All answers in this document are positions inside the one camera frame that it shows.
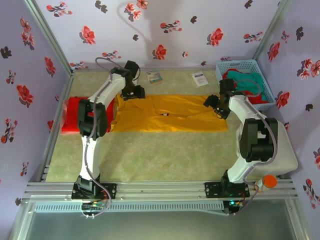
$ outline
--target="red cloth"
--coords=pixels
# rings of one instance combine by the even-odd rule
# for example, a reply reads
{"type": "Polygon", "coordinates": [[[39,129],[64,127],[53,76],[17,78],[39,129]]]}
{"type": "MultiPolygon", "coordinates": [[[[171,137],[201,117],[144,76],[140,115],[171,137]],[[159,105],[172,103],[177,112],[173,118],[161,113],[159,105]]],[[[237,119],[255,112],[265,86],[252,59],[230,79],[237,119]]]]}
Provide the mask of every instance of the red cloth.
{"type": "MultiPolygon", "coordinates": [[[[79,133],[80,130],[78,128],[78,107],[79,101],[81,99],[87,99],[88,97],[70,97],[68,100],[68,105],[66,108],[66,117],[65,122],[61,128],[61,132],[63,133],[79,133]]],[[[108,127],[107,133],[110,132],[110,122],[114,119],[114,103],[115,100],[113,99],[109,106],[107,107],[106,119],[108,120],[108,127]]]]}
{"type": "Polygon", "coordinates": [[[252,104],[267,104],[268,103],[268,101],[262,100],[261,94],[259,94],[259,96],[256,96],[256,97],[250,97],[250,95],[254,95],[252,92],[244,91],[244,93],[248,96],[249,102],[252,104]]]}
{"type": "MultiPolygon", "coordinates": [[[[238,73],[242,74],[241,71],[238,71],[235,68],[230,68],[222,75],[222,79],[226,79],[227,78],[227,74],[228,74],[229,71],[235,71],[235,72],[238,72],[238,73]]],[[[246,95],[253,95],[253,93],[250,92],[250,91],[244,91],[244,93],[246,95]]],[[[262,100],[261,94],[259,96],[256,96],[256,97],[248,97],[248,99],[249,99],[249,102],[252,103],[252,104],[267,104],[268,103],[268,101],[262,100]]]]}

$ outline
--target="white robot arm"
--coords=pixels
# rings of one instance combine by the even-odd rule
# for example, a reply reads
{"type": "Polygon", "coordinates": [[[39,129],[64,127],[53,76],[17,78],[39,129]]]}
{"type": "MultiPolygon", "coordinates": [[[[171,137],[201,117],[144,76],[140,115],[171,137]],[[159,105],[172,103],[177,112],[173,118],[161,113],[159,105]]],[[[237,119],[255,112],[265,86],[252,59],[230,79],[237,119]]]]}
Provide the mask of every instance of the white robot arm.
{"type": "Polygon", "coordinates": [[[93,179],[100,181],[100,143],[102,137],[107,132],[108,121],[106,116],[106,107],[116,97],[119,92],[123,99],[145,98],[145,90],[133,84],[133,77],[137,74],[139,66],[132,61],[128,61],[124,68],[115,67],[110,73],[107,81],[101,88],[88,99],[82,99],[78,106],[78,127],[80,129],[83,153],[82,166],[80,174],[73,186],[73,198],[93,199],[101,192],[93,179]],[[96,126],[92,137],[91,132],[94,129],[94,117],[89,115],[93,112],[95,102],[96,126]]]}
{"type": "Polygon", "coordinates": [[[204,105],[213,107],[214,111],[224,119],[232,111],[241,121],[236,131],[238,159],[222,177],[221,182],[227,182],[225,185],[243,183],[245,176],[251,172],[254,165],[259,163],[270,163],[268,166],[261,165],[254,168],[263,176],[286,174],[298,167],[298,161],[284,125],[258,112],[242,92],[235,91],[232,79],[220,82],[220,97],[211,95],[204,105]],[[269,125],[276,140],[276,155],[272,162],[270,160],[275,151],[274,143],[261,118],[269,125]]]}

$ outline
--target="label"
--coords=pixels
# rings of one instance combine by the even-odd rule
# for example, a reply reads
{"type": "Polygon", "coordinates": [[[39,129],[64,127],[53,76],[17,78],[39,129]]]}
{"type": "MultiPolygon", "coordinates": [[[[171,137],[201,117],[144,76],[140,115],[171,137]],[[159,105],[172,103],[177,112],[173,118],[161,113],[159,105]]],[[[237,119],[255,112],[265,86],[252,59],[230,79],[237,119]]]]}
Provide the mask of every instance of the label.
{"type": "Polygon", "coordinates": [[[208,84],[208,80],[206,79],[204,73],[202,71],[196,72],[192,74],[192,77],[197,84],[198,87],[204,86],[208,84]]]}
{"type": "Polygon", "coordinates": [[[162,77],[159,71],[147,71],[146,77],[151,84],[162,82],[162,77]]]}

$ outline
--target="plastic basket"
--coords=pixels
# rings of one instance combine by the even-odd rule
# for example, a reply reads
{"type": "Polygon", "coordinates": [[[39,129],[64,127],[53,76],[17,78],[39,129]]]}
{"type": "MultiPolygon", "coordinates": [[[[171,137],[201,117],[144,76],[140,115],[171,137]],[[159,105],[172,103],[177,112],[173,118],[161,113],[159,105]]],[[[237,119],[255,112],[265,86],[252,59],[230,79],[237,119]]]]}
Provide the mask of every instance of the plastic basket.
{"type": "Polygon", "coordinates": [[[276,100],[274,95],[272,94],[270,87],[268,86],[268,83],[260,71],[260,68],[258,66],[258,63],[256,60],[232,60],[232,61],[220,61],[216,64],[215,68],[215,76],[218,80],[218,83],[223,79],[223,74],[226,73],[229,69],[237,69],[238,71],[249,74],[249,73],[259,73],[260,76],[263,79],[263,90],[264,94],[268,100],[268,103],[262,103],[262,104],[255,104],[254,106],[259,111],[267,110],[271,106],[276,104],[276,100]]]}

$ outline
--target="wire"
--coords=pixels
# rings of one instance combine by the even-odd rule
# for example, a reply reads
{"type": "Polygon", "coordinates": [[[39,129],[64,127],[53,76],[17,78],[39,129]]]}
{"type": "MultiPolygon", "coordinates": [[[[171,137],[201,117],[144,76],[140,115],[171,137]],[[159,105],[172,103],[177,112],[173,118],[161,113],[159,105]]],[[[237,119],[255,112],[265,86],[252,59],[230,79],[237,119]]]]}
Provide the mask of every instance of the wire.
{"type": "Polygon", "coordinates": [[[239,191],[239,193],[241,193],[241,195],[243,197],[243,200],[241,202],[242,202],[242,204],[244,204],[245,200],[246,200],[246,195],[242,191],[239,191]]]}
{"type": "Polygon", "coordinates": [[[139,75],[138,75],[135,79],[132,79],[132,81],[135,81],[135,80],[137,80],[137,79],[140,77],[141,69],[140,69],[140,67],[139,67],[139,66],[138,66],[138,68],[139,68],[139,75]]]}
{"type": "Polygon", "coordinates": [[[106,67],[104,67],[104,66],[102,66],[100,63],[98,63],[98,59],[107,60],[107,61],[109,61],[109,62],[117,65],[119,68],[122,68],[122,66],[120,66],[118,63],[116,63],[115,61],[112,61],[111,59],[109,59],[109,58],[107,58],[107,57],[100,57],[100,56],[99,56],[99,57],[96,57],[95,60],[94,60],[95,63],[96,63],[100,68],[107,70],[107,71],[109,72],[109,74],[111,74],[110,71],[109,71],[109,69],[107,69],[106,67]]]}
{"type": "MultiPolygon", "coordinates": [[[[103,58],[103,57],[97,57],[95,59],[95,62],[100,66],[102,67],[99,63],[98,63],[98,59],[105,59],[105,60],[108,60],[106,58],[103,58]]],[[[103,212],[105,212],[107,209],[110,208],[111,206],[111,203],[112,203],[112,198],[111,198],[111,194],[110,192],[108,191],[107,188],[105,188],[105,186],[103,186],[102,184],[100,184],[98,181],[96,181],[94,179],[94,177],[92,176],[92,172],[90,171],[89,169],[89,166],[88,166],[88,161],[87,161],[87,152],[88,152],[88,147],[89,147],[89,143],[90,143],[90,138],[92,138],[92,136],[95,134],[95,131],[97,129],[97,114],[96,114],[96,104],[97,104],[97,100],[98,98],[100,97],[100,95],[102,94],[102,92],[111,84],[111,82],[113,81],[113,75],[112,73],[107,69],[107,68],[104,68],[102,67],[103,69],[106,69],[108,72],[109,72],[109,76],[110,76],[110,80],[107,82],[107,84],[97,93],[97,95],[95,96],[94,98],[94,101],[93,101],[93,128],[92,128],[92,131],[90,133],[90,135],[86,138],[86,144],[85,144],[85,148],[84,148],[84,165],[85,165],[85,169],[88,173],[88,175],[90,176],[90,178],[92,179],[92,181],[97,185],[99,186],[100,188],[102,188],[103,191],[106,192],[108,198],[109,198],[109,204],[107,204],[108,200],[105,201],[105,206],[103,208],[102,211],[98,212],[98,213],[92,213],[92,215],[88,215],[88,214],[84,214],[83,211],[82,214],[87,217],[87,218],[94,218],[94,217],[97,217],[99,215],[101,215],[103,212]]]]}
{"type": "Polygon", "coordinates": [[[274,135],[274,133],[272,132],[272,129],[270,128],[270,126],[268,125],[268,123],[266,122],[266,120],[261,116],[260,112],[255,108],[253,107],[249,101],[248,101],[248,97],[246,97],[244,99],[244,103],[252,110],[256,113],[256,115],[261,119],[261,121],[264,123],[266,129],[268,130],[270,136],[271,136],[271,139],[272,139],[272,143],[273,143],[273,155],[271,157],[271,160],[267,161],[267,162],[259,162],[259,163],[255,163],[254,165],[252,165],[243,175],[243,182],[245,184],[248,184],[248,185],[251,185],[253,187],[256,187],[256,190],[255,190],[255,193],[252,195],[252,197],[249,199],[249,201],[236,213],[236,214],[239,214],[241,211],[243,211],[251,202],[252,200],[256,197],[256,195],[258,194],[258,191],[259,191],[259,186],[255,183],[252,183],[252,182],[248,182],[247,181],[247,176],[251,173],[251,171],[256,167],[256,166],[266,166],[266,165],[269,165],[271,164],[275,158],[276,158],[276,155],[277,155],[277,152],[278,152],[278,146],[277,146],[277,141],[276,141],[276,137],[274,135]]]}

